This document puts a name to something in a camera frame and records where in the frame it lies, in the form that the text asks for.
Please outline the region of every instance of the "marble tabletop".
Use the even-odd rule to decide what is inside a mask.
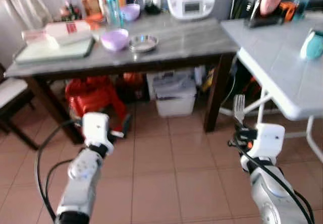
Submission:
[[[86,58],[28,65],[13,63],[6,71],[6,77],[23,78],[95,68],[108,69],[128,64],[156,64],[161,61],[171,63],[176,59],[218,55],[239,49],[215,18],[181,22],[168,13],[162,13],[157,16],[143,16],[126,24],[124,28],[129,31],[130,37],[140,34],[156,36],[159,39],[157,48],[142,54],[134,54],[128,49],[111,52],[97,42]]]

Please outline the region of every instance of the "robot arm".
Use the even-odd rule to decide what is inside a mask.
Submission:
[[[68,168],[68,184],[57,208],[56,224],[88,224],[95,202],[95,189],[106,155],[113,152],[115,138],[109,134],[109,118],[101,113],[83,117],[83,149]]]
[[[239,123],[236,129],[236,139],[231,140],[229,146],[243,149],[294,193],[291,184],[285,179],[281,170],[275,166],[276,157],[283,146],[284,127],[261,123],[257,124],[255,129],[249,129]],[[240,156],[243,169],[250,173],[251,195],[259,209],[263,224],[308,224],[291,195],[272,176],[255,165],[244,154],[240,153]]]

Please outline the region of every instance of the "white storage container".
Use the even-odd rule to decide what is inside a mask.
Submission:
[[[154,80],[153,88],[158,114],[161,117],[192,114],[196,98],[194,80],[185,75],[174,75]]]
[[[181,69],[181,70],[169,70],[164,72],[156,72],[156,73],[147,73],[147,83],[148,83],[148,90],[149,90],[149,96],[150,100],[156,99],[156,93],[153,89],[153,82],[158,79],[163,79],[165,77],[168,77],[169,75],[186,75],[187,77],[191,77],[194,75],[193,68],[188,69]]]

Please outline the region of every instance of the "cutting board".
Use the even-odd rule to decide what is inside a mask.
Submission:
[[[84,58],[90,54],[93,44],[94,39],[91,38],[58,48],[53,48],[46,40],[38,41],[27,45],[16,56],[14,62],[23,65]]]

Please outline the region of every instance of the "white folding table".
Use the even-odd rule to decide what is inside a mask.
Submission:
[[[240,46],[237,57],[262,86],[260,99],[246,107],[245,113],[259,108],[260,123],[264,103],[273,100],[287,119],[308,119],[306,132],[286,137],[306,137],[323,162],[323,151],[311,134],[314,118],[323,117],[323,57],[314,61],[300,58],[310,29],[323,30],[323,21],[306,19],[250,29],[243,20],[232,20],[222,22],[222,26]]]

